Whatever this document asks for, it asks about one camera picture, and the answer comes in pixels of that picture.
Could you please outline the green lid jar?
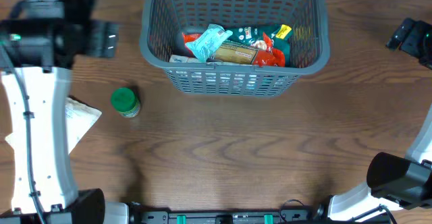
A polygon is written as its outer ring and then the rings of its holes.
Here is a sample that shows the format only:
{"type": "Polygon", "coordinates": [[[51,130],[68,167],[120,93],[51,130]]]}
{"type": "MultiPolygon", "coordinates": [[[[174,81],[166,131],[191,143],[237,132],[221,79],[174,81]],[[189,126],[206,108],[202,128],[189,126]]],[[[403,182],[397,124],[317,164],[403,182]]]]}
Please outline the green lid jar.
{"type": "Polygon", "coordinates": [[[141,104],[130,88],[118,88],[111,95],[111,105],[123,117],[136,117],[141,109],[141,104]]]}

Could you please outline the tissue multipack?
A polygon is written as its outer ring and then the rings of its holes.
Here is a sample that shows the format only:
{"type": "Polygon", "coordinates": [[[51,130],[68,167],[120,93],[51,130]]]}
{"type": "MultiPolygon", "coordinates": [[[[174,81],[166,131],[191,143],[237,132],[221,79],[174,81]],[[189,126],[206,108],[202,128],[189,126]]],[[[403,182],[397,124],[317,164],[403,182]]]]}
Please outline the tissue multipack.
{"type": "MultiPolygon", "coordinates": [[[[191,57],[185,57],[185,56],[179,56],[179,55],[172,55],[169,59],[170,63],[200,63],[200,61],[197,58],[191,58],[191,57]]],[[[230,65],[235,66],[239,65],[239,63],[230,63],[230,62],[222,62],[222,61],[208,61],[207,65],[230,65]]],[[[203,72],[191,72],[190,73],[193,81],[201,81],[202,79],[205,79],[208,84],[210,83],[216,83],[216,76],[217,74],[215,72],[209,72],[209,73],[203,73],[203,72]]],[[[223,84],[228,84],[230,80],[230,75],[227,73],[221,73],[221,82],[223,84]]],[[[234,74],[234,80],[243,80],[245,79],[245,74],[234,74]]]]}

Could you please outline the cream paper pouch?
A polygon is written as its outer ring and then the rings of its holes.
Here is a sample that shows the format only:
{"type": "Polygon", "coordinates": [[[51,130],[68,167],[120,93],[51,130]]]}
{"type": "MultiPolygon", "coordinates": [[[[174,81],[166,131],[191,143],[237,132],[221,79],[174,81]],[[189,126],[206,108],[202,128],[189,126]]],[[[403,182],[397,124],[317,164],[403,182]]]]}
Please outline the cream paper pouch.
{"type": "MultiPolygon", "coordinates": [[[[47,119],[38,120],[35,119],[31,125],[31,143],[32,152],[35,153],[37,149],[42,150],[43,147],[46,149],[54,149],[53,133],[49,132],[53,123],[52,113],[49,112],[51,108],[50,104],[45,105],[45,101],[37,103],[36,101],[29,100],[28,105],[33,111],[40,111],[42,114],[46,111],[48,113],[47,119]]],[[[60,142],[64,143],[63,146],[66,148],[68,153],[71,153],[81,138],[89,131],[94,123],[101,116],[101,112],[98,109],[94,109],[78,101],[75,101],[69,97],[65,100],[65,115],[60,117],[60,120],[65,124],[63,130],[66,139],[60,137],[60,142]]]]}

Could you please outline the light blue snack packet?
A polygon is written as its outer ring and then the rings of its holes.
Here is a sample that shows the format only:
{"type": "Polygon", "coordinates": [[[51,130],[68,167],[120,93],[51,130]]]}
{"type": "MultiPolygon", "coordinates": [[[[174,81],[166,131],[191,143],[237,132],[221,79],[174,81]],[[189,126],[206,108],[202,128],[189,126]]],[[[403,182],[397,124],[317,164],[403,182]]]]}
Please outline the light blue snack packet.
{"type": "Polygon", "coordinates": [[[187,42],[185,46],[200,62],[206,62],[232,34],[220,25],[210,24],[196,40],[187,42]]]}

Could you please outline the green coffee bag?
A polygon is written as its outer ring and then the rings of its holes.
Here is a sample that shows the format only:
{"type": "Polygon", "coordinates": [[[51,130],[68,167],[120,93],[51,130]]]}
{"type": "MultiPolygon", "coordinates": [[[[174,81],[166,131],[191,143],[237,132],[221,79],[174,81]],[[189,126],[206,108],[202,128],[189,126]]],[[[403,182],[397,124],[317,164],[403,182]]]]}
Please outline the green coffee bag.
{"type": "Polygon", "coordinates": [[[289,39],[294,29],[286,24],[226,28],[228,40],[259,50],[253,65],[287,67],[290,62],[289,39]]]}

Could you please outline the orange spaghetti packet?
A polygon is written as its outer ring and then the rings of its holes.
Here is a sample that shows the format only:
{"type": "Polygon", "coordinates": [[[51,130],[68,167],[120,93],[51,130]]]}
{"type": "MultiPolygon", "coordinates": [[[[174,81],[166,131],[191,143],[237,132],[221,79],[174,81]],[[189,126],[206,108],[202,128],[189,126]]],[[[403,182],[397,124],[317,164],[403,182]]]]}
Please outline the orange spaghetti packet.
{"type": "MultiPolygon", "coordinates": [[[[184,46],[187,42],[196,40],[201,34],[184,34],[182,38],[184,46]]],[[[185,46],[186,50],[193,57],[193,53],[185,46]]],[[[207,59],[208,61],[222,61],[230,63],[239,63],[239,65],[253,65],[252,62],[258,55],[259,50],[253,47],[248,47],[240,43],[235,43],[230,40],[226,40],[223,44],[207,59]]]]}

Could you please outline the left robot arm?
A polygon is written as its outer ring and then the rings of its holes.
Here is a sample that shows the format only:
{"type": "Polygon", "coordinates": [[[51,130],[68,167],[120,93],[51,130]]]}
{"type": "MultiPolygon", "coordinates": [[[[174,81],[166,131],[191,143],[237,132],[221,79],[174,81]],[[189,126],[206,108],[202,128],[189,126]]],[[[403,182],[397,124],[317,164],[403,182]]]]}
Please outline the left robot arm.
{"type": "Polygon", "coordinates": [[[1,21],[1,82],[15,143],[11,209],[2,223],[102,223],[100,189],[79,190],[65,103],[77,55],[110,58],[118,27],[94,20],[96,0],[22,0],[1,21]]]}

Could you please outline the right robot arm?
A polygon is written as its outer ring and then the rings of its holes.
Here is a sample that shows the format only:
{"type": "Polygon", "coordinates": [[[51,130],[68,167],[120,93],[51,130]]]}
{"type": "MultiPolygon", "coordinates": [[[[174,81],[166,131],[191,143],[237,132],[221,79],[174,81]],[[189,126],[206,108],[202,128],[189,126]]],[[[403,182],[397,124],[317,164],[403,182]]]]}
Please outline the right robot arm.
{"type": "Polygon", "coordinates": [[[404,157],[378,153],[365,182],[320,204],[315,223],[382,223],[386,214],[395,223],[394,211],[431,208],[431,116],[404,157]]]}

